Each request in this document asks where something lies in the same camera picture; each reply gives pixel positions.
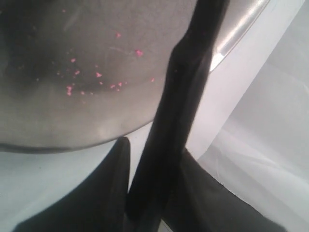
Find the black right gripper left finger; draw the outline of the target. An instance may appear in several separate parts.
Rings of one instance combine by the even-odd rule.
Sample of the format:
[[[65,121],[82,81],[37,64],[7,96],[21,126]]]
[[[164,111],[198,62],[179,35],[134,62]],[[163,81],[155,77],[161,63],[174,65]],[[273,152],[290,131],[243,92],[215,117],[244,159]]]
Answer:
[[[72,192],[16,232],[122,232],[129,182],[130,142],[116,141],[98,167]]]

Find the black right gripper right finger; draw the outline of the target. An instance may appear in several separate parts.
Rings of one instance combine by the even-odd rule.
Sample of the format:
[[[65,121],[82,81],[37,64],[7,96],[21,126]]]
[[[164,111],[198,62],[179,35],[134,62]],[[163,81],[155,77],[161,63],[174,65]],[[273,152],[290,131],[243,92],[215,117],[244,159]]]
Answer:
[[[306,232],[309,188],[268,160],[228,160],[213,177],[185,150],[163,220],[174,232]]]

